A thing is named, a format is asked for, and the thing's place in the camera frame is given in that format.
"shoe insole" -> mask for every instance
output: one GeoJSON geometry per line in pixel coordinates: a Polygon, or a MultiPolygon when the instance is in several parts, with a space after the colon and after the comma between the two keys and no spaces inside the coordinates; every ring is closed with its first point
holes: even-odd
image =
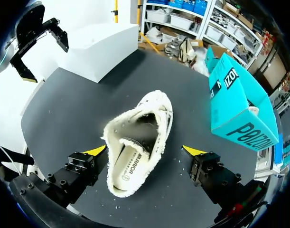
{"type": "Polygon", "coordinates": [[[147,172],[148,162],[148,155],[139,153],[131,146],[125,146],[114,167],[114,186],[123,191],[133,189],[147,172]]]}

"cable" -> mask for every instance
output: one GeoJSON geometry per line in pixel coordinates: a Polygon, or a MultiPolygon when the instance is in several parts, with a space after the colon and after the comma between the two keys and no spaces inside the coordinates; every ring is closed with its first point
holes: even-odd
{"type": "Polygon", "coordinates": [[[0,146],[0,149],[6,154],[6,156],[10,159],[10,161],[12,162],[12,164],[14,165],[15,169],[17,170],[18,174],[21,175],[21,172],[18,170],[18,168],[16,167],[13,159],[11,159],[11,157],[9,156],[9,154],[0,146]]]}
{"type": "Polygon", "coordinates": [[[6,58],[7,53],[8,53],[8,50],[9,50],[9,48],[7,49],[7,51],[6,51],[5,55],[4,55],[4,57],[2,58],[2,60],[1,60],[1,62],[0,62],[0,66],[1,66],[1,64],[3,63],[4,59],[6,58]]]}

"shelving unit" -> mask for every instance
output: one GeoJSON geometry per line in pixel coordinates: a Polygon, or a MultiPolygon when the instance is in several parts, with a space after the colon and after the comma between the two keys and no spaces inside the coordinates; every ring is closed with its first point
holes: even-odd
{"type": "Polygon", "coordinates": [[[224,47],[224,45],[222,45],[220,42],[213,40],[212,38],[208,37],[206,35],[206,30],[208,25],[211,25],[215,28],[217,28],[218,30],[220,30],[224,35],[230,36],[232,38],[234,38],[238,44],[242,45],[244,47],[244,49],[247,51],[247,62],[245,62],[244,60],[242,60],[237,54],[233,53],[234,58],[241,63],[242,66],[244,66],[246,69],[249,69],[249,67],[252,65],[252,63],[255,61],[255,59],[257,58],[257,56],[259,55],[263,45],[261,43],[261,40],[245,25],[243,24],[238,18],[235,18],[233,15],[231,15],[229,12],[227,12],[226,10],[222,9],[220,6],[218,6],[219,2],[218,0],[206,0],[207,1],[207,9],[206,12],[204,14],[204,16],[199,15],[197,13],[191,12],[189,10],[186,9],[180,9],[180,8],[176,8],[176,7],[172,7],[169,5],[164,5],[164,4],[156,4],[156,3],[147,3],[147,0],[144,0],[144,4],[143,4],[143,12],[142,12],[142,25],[141,25],[141,31],[142,33],[144,33],[145,31],[145,25],[147,25],[147,27],[150,29],[152,27],[153,24],[158,24],[158,25],[163,25],[163,26],[167,26],[170,28],[174,28],[174,29],[178,29],[181,30],[185,33],[188,33],[192,36],[194,36],[194,38],[196,39],[204,39],[206,40],[208,43],[211,44],[215,44],[215,45],[219,45],[221,47],[224,47]],[[169,9],[173,9],[173,10],[178,10],[184,13],[188,13],[190,14],[191,17],[198,17],[202,19],[202,22],[200,24],[200,27],[198,29],[198,31],[193,32],[191,30],[184,30],[181,28],[177,28],[175,26],[172,26],[170,23],[158,23],[158,22],[154,22],[154,21],[150,21],[146,19],[146,10],[147,10],[147,6],[151,6],[152,10],[156,10],[157,8],[163,7],[163,8],[169,8],[169,9]],[[239,37],[237,37],[234,33],[228,31],[226,28],[224,28],[223,26],[219,25],[218,23],[214,22],[211,20],[211,16],[214,10],[219,11],[221,14],[223,14],[225,17],[233,20],[235,22],[236,25],[238,25],[239,27],[241,27],[241,29],[243,30],[243,32],[245,32],[247,34],[248,37],[251,38],[251,42],[255,43],[254,44],[254,49],[252,49],[251,47],[249,47],[246,42],[244,41],[244,39],[241,39],[239,37]]]}

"white foam block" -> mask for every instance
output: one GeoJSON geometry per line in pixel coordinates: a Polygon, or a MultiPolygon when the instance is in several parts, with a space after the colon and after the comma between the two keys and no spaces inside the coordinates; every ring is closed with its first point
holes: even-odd
{"type": "Polygon", "coordinates": [[[138,48],[138,25],[93,24],[68,34],[68,53],[58,53],[58,65],[99,82],[138,48]]]}

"shoe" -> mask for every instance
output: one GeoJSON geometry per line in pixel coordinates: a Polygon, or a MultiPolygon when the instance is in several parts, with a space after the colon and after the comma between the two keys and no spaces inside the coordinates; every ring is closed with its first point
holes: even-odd
{"type": "Polygon", "coordinates": [[[120,198],[135,193],[164,153],[173,121],[172,105],[159,90],[111,120],[103,131],[108,147],[109,191],[120,198]]]}

